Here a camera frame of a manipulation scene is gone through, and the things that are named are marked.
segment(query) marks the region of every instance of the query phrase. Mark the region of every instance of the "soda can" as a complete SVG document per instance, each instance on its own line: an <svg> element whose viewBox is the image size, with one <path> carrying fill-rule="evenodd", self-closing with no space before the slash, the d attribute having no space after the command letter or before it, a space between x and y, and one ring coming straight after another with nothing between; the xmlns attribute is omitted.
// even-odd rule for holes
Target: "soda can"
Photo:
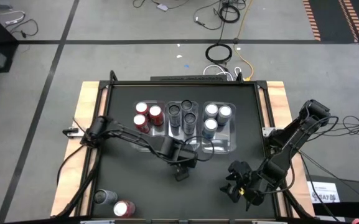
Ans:
<svg viewBox="0 0 359 224"><path fill-rule="evenodd" d="M193 134L196 127L196 115L188 113L184 116L184 133Z"/></svg>
<svg viewBox="0 0 359 224"><path fill-rule="evenodd" d="M136 113L142 114L147 117L147 114L149 113L149 107L145 102L139 102L135 106Z"/></svg>
<svg viewBox="0 0 359 224"><path fill-rule="evenodd" d="M134 117L135 127L143 133L149 133L150 127L147 123L147 119L142 114L137 114Z"/></svg>
<svg viewBox="0 0 359 224"><path fill-rule="evenodd" d="M218 107L214 103L210 103L204 109L205 119L208 118L217 118Z"/></svg>
<svg viewBox="0 0 359 224"><path fill-rule="evenodd" d="M193 103L190 100L184 100L180 103L180 108L182 109L182 114L186 115L192 112Z"/></svg>
<svg viewBox="0 0 359 224"><path fill-rule="evenodd" d="M219 108L218 116L217 116L217 123L220 126L224 126L231 117L231 109L229 106L221 106Z"/></svg>
<svg viewBox="0 0 359 224"><path fill-rule="evenodd" d="M114 205L114 214L118 217L127 218L135 213L136 207L133 202L121 200Z"/></svg>
<svg viewBox="0 0 359 224"><path fill-rule="evenodd" d="M172 127L180 126L180 108L177 105L171 105L168 108L169 123Z"/></svg>
<svg viewBox="0 0 359 224"><path fill-rule="evenodd" d="M164 114L159 106L154 105L150 107L149 114L154 125L160 126L164 123Z"/></svg>
<svg viewBox="0 0 359 224"><path fill-rule="evenodd" d="M202 134L207 139L212 139L217 131L218 123L213 118L208 118L204 121Z"/></svg>
<svg viewBox="0 0 359 224"><path fill-rule="evenodd" d="M118 195L116 192L111 192L109 190L97 190L95 192L95 195L93 196L93 201L96 204L110 204L110 205L114 205L117 202L118 199Z"/></svg>

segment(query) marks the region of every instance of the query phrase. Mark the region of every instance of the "gray floor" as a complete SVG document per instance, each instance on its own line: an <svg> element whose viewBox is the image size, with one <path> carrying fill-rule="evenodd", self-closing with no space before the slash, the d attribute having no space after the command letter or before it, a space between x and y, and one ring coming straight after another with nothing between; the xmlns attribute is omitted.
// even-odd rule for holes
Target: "gray floor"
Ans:
<svg viewBox="0 0 359 224"><path fill-rule="evenodd" d="M27 18L37 19L40 32L33 38L39 40L58 40L62 36L72 2L12 1L15 10L25 10ZM192 21L194 10L208 2L211 1L190 1L182 8L162 12L148 0L139 9L134 9L131 1L80 0L68 39L216 39L219 31L204 30ZM241 38L313 39L301 1L286 2L255 0ZM219 20L211 14L208 9L200 13L199 19L216 25ZM240 23L225 26L223 38L233 38L239 26ZM210 64L204 55L207 47L66 45L6 221L49 216L57 169L67 145L61 130L72 123L82 81L105 80L111 69L120 80L201 74ZM253 80L284 81L293 118L311 98L327 105L340 118L349 114L359 117L359 45L239 47L255 68ZM0 74L0 208L56 49L57 45L21 45L11 71ZM223 54L221 50L212 53ZM244 74L249 73L234 55L228 68L236 66ZM322 137L306 144L303 151L339 177L359 180L359 136ZM313 165L309 167L313 174L325 175Z"/></svg>

